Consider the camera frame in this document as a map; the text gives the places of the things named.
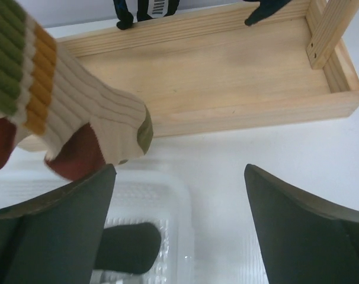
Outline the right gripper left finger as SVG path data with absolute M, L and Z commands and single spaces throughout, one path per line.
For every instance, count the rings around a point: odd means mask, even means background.
M 89 283 L 116 170 L 0 209 L 0 283 Z

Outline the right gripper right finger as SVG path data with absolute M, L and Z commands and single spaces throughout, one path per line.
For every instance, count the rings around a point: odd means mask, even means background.
M 359 211 L 252 164 L 244 178 L 269 283 L 359 283 Z

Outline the black blue sport sock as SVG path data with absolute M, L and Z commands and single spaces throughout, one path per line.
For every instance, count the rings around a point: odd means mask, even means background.
M 137 21 L 172 16 L 176 13 L 179 0 L 138 0 Z

